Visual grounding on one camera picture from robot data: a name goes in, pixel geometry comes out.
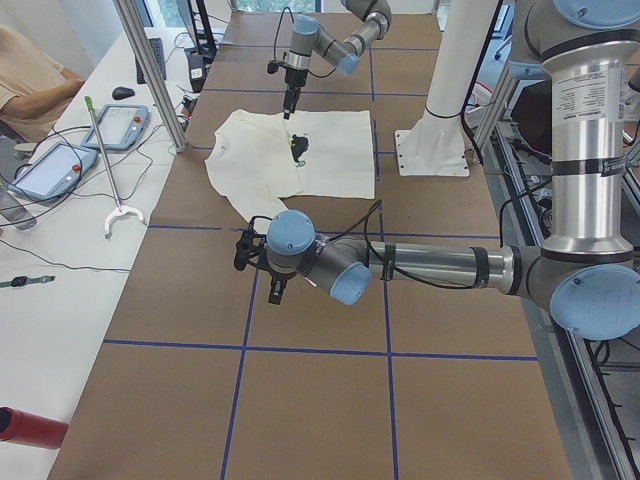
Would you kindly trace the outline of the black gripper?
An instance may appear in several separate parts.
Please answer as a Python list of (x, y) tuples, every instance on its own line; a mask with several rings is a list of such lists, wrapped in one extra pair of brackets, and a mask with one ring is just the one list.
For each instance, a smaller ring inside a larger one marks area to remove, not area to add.
[(308, 77), (307, 69), (287, 68), (285, 74), (285, 83), (287, 90), (283, 101), (284, 119), (289, 119), (296, 111), (297, 103), (300, 98), (301, 89), (306, 86)]
[(261, 259), (258, 262), (258, 267), (261, 270), (266, 271), (273, 278), (270, 282), (268, 302), (270, 304), (280, 303), (286, 289), (286, 281), (295, 278), (297, 276), (297, 272), (291, 269), (281, 272), (272, 267), (266, 259)]

